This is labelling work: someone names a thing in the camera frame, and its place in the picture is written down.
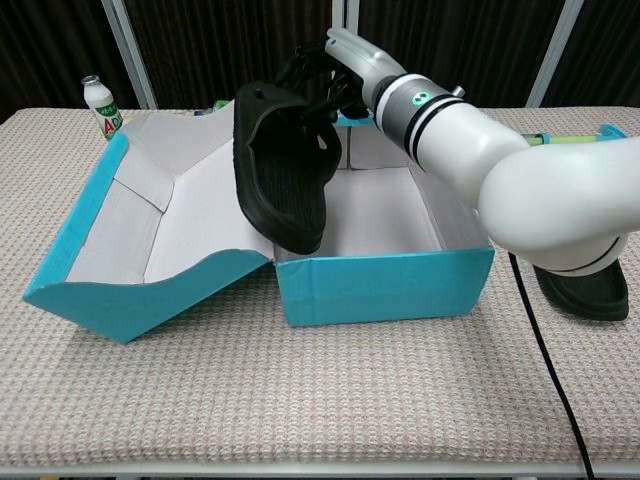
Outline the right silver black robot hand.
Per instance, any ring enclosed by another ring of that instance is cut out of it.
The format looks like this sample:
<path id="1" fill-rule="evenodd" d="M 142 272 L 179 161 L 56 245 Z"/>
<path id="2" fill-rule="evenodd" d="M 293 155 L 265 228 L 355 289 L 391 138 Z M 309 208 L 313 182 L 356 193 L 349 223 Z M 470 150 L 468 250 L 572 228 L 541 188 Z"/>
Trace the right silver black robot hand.
<path id="1" fill-rule="evenodd" d="M 384 50 L 346 28 L 331 28 L 324 41 L 296 47 L 273 83 L 299 93 L 310 79 L 329 75 L 323 97 L 313 100 L 302 118 L 334 120 L 342 113 L 362 119 L 375 109 L 384 88 L 405 73 Z"/>

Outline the small white milk drink bottle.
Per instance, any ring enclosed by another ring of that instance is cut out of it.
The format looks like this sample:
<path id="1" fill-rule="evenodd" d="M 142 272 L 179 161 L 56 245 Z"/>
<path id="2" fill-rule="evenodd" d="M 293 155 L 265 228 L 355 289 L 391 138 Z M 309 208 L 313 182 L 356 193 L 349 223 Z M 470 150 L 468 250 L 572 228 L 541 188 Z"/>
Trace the small white milk drink bottle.
<path id="1" fill-rule="evenodd" d="M 110 140 L 123 122 L 112 92 L 97 75 L 87 75 L 82 78 L 81 83 L 87 106 L 93 112 L 104 137 Z"/>

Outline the dark pleated curtain panel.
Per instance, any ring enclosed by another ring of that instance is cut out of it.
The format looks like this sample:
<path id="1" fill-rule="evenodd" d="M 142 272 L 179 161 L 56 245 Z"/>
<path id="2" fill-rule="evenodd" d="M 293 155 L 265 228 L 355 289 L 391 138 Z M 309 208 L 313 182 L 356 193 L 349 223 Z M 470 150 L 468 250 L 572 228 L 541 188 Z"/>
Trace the dark pleated curtain panel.
<path id="1" fill-rule="evenodd" d="M 197 109 L 272 80 L 325 37 L 332 0 L 124 0 L 161 109 Z"/>
<path id="2" fill-rule="evenodd" d="M 101 0 L 0 0 L 0 124 L 25 108 L 84 108 L 93 74 L 119 107 L 139 106 Z"/>
<path id="3" fill-rule="evenodd" d="M 584 0 L 542 105 L 640 108 L 640 0 Z"/>
<path id="4" fill-rule="evenodd" d="M 564 0 L 360 0 L 358 33 L 479 107 L 526 104 Z"/>

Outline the black rubber slipper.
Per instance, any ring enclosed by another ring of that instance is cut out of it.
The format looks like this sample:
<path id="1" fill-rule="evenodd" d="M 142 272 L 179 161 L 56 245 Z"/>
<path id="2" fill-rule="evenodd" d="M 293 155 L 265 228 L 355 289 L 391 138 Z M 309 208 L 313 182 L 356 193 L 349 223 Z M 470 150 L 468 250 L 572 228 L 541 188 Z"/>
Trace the black rubber slipper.
<path id="1" fill-rule="evenodd" d="M 234 99 L 233 166 L 249 223 L 284 250 L 319 249 L 327 220 L 325 186 L 342 155 L 332 120 L 299 94 L 267 82 Z"/>
<path id="2" fill-rule="evenodd" d="M 628 286 L 618 260 L 586 276 L 560 276 L 538 267 L 534 272 L 545 298 L 565 313 L 604 322 L 628 316 Z"/>

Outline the beige woven table cloth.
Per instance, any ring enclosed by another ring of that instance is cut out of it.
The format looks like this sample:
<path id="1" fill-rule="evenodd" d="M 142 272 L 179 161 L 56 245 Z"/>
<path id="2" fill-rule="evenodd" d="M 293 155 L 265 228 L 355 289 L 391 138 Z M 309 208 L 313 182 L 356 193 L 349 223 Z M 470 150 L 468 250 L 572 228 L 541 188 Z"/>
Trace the beige woven table cloth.
<path id="1" fill-rule="evenodd" d="M 127 345 L 26 304 L 104 146 L 0 122 L 0 467 L 578 460 L 504 251 L 461 318 L 292 328 L 268 266 Z"/>

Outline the light blue cardboard shoe box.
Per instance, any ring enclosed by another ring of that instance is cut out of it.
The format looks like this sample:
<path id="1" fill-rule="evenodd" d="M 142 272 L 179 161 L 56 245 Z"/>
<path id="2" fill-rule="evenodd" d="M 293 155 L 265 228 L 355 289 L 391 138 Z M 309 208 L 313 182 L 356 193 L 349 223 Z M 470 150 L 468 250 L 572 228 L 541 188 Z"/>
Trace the light blue cardboard shoe box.
<path id="1" fill-rule="evenodd" d="M 114 135 L 24 300 L 129 342 L 264 265 L 292 326 L 469 313 L 494 250 L 475 212 L 371 120 L 340 119 L 321 247 L 289 253 L 236 197 L 233 109 L 142 115 Z"/>

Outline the grey metal frame post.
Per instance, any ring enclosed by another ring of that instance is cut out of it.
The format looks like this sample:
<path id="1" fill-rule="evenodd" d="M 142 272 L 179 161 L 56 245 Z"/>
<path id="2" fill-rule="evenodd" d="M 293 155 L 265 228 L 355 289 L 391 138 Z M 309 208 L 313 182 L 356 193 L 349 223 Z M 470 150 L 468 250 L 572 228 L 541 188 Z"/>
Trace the grey metal frame post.
<path id="1" fill-rule="evenodd" d="M 125 0 L 101 0 L 136 99 L 142 109 L 157 109 L 155 92 L 134 33 Z"/>
<path id="2" fill-rule="evenodd" d="M 583 5 L 584 0 L 564 0 L 563 8 L 526 100 L 526 108 L 541 107 Z"/>
<path id="3" fill-rule="evenodd" d="M 331 0 L 331 27 L 345 28 L 357 34 L 360 0 Z"/>

